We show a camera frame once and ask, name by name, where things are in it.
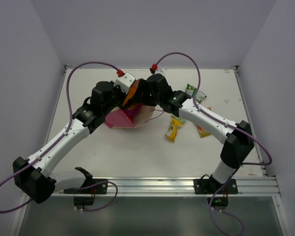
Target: robotic arm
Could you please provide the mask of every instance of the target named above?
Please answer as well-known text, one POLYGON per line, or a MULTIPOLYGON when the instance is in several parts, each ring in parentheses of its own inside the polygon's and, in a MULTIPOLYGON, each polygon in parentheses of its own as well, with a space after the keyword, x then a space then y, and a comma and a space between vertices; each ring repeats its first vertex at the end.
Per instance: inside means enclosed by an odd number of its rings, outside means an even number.
POLYGON ((92 176, 83 168, 77 167, 62 177, 52 174, 55 166, 65 155, 81 140, 90 135, 105 121, 105 116, 115 107, 126 108, 136 103, 147 106, 159 105, 167 113, 182 117, 196 125, 208 130, 221 144, 221 161, 209 177, 209 188, 217 190, 238 169, 254 147, 253 141, 233 130, 207 117, 201 110, 210 115, 228 122, 251 134, 250 125, 244 121, 236 123, 227 120, 214 112, 199 105, 193 104, 191 97, 183 91, 173 91, 166 79, 161 74, 151 75, 147 80, 136 80, 131 74, 126 73, 114 82, 99 82, 93 88, 91 97, 73 114, 70 129, 67 127, 60 131, 46 146, 29 156, 26 160, 18 157, 13 162, 13 171, 24 168, 26 165, 37 161, 27 170, 15 176, 15 184, 28 194, 35 202, 42 203, 54 191, 69 188, 86 187, 93 184, 92 176), (64 137, 52 147, 55 140, 64 137), (45 150, 50 150, 40 158, 45 150))

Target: red cable connector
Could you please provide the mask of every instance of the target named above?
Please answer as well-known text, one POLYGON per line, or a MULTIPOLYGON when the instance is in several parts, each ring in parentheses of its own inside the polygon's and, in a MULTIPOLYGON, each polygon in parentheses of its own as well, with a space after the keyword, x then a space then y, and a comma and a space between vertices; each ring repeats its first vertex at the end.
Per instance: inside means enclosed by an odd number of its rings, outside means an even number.
POLYGON ((153 64, 149 70, 152 74, 155 74, 155 71, 157 70, 157 68, 158 68, 157 64, 153 64))
POLYGON ((117 74, 118 74, 118 77, 124 76, 124 72, 120 69, 117 71, 117 74))

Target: gray floor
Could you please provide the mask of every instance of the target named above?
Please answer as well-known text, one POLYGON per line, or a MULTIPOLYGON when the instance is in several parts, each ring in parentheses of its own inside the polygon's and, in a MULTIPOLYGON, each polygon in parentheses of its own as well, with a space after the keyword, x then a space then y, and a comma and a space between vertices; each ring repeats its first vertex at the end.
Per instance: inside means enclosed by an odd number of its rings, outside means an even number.
MULTIPOLYGON (((98 207, 107 198, 97 198, 98 207)), ((282 235, 271 197, 231 198, 227 210, 245 225, 245 236, 282 235)), ((218 212, 218 224, 237 235, 240 224, 218 212)), ((126 198, 98 212, 73 210, 72 197, 51 197, 43 204, 31 203, 20 236, 147 236, 221 235, 213 225, 204 198, 126 198)))

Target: white table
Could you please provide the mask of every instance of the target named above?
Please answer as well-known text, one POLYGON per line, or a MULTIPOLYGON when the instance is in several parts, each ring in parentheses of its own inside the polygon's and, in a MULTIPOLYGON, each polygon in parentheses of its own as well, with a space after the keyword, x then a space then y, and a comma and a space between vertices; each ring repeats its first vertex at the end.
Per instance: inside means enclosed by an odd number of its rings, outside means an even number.
MULTIPOLYGON (((136 78, 147 78, 147 69, 125 69, 136 78)), ((194 69, 165 69, 165 76, 173 90, 185 90, 187 83, 197 85, 194 69)), ((73 111, 91 95, 98 81, 116 79, 112 69, 79 69, 70 84, 73 111)), ((207 95, 202 105, 210 106, 219 115, 240 122, 247 120, 244 105, 233 70, 201 70, 201 90, 207 95)), ((61 91, 50 138, 68 121, 65 83, 61 91)), ((211 174, 220 160, 222 145, 213 137, 200 138, 197 127, 187 122, 177 134, 175 143, 164 134, 171 122, 169 114, 151 120, 135 129, 110 130, 101 125, 92 135, 77 144, 57 165, 54 172, 81 166, 96 177, 200 177, 211 174)), ((246 158, 258 162, 255 149, 246 158)), ((263 176, 259 166, 244 166, 236 176, 263 176)))

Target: gray wall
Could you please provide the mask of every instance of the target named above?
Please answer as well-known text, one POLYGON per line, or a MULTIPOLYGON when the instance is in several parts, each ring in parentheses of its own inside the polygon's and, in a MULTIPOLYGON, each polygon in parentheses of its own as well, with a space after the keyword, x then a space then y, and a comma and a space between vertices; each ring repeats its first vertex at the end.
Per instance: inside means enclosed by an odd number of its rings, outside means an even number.
POLYGON ((295 0, 277 0, 239 68, 257 137, 273 155, 295 234, 295 0))
MULTIPOLYGON (((182 51, 200 67, 239 65, 275 0, 31 0, 62 62, 147 67, 182 51)), ((163 66, 192 67, 181 57, 163 66)))
MULTIPOLYGON (((12 162, 41 147, 47 136, 62 64, 29 0, 0 0, 0 181, 12 162)), ((0 190, 0 209, 19 203, 12 181, 0 190)), ((0 236, 9 233, 13 214, 0 215, 0 236)))

